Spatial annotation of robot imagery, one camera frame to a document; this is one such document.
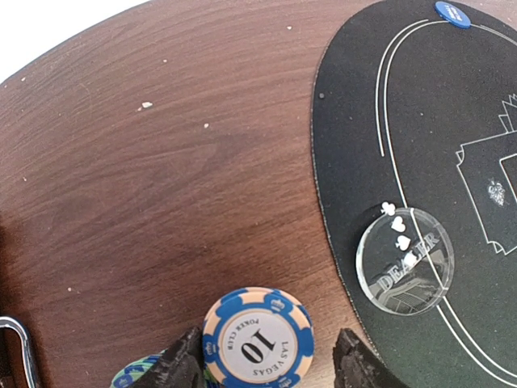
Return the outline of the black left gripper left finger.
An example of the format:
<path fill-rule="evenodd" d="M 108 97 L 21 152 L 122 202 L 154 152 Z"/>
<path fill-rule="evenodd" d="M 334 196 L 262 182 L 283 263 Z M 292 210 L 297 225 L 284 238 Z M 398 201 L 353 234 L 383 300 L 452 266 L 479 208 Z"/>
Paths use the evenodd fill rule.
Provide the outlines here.
<path fill-rule="evenodd" d="M 134 388 L 203 388 L 204 354 L 202 331 L 191 327 L 132 384 Z"/>

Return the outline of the blue small blind button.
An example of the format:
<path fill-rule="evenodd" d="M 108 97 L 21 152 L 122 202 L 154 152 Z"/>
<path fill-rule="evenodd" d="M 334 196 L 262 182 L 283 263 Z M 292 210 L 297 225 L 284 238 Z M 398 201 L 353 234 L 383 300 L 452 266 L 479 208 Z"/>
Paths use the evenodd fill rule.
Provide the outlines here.
<path fill-rule="evenodd" d="M 434 8 L 442 19 L 455 27 L 468 29 L 472 25 L 470 18 L 461 9 L 449 2 L 437 1 Z"/>

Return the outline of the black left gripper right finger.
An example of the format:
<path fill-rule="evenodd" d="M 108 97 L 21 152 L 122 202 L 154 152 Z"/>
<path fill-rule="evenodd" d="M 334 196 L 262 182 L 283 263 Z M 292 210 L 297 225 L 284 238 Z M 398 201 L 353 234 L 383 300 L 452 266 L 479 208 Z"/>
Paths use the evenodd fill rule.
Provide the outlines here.
<path fill-rule="evenodd" d="M 349 328 L 340 330 L 333 360 L 335 388 L 407 388 Z"/>

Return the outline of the blue cream 10 chip stack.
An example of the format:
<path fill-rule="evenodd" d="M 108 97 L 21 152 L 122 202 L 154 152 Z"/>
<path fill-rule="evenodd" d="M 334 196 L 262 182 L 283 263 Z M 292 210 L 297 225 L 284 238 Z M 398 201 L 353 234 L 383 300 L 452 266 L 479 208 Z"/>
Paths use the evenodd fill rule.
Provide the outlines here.
<path fill-rule="evenodd" d="M 294 387 L 309 371 L 315 338 L 298 299 L 280 289 L 245 287 L 212 305 L 202 346 L 213 387 Z"/>

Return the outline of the clear acrylic dealer button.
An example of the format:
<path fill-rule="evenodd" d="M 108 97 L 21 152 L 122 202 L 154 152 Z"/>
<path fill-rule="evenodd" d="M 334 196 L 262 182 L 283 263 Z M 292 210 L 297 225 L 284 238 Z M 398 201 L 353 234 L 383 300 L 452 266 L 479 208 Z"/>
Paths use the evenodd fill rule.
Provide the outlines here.
<path fill-rule="evenodd" d="M 452 283 L 455 255 L 443 225 L 429 213 L 384 202 L 364 231 L 355 256 L 360 288 L 380 310 L 423 314 L 440 303 Z"/>

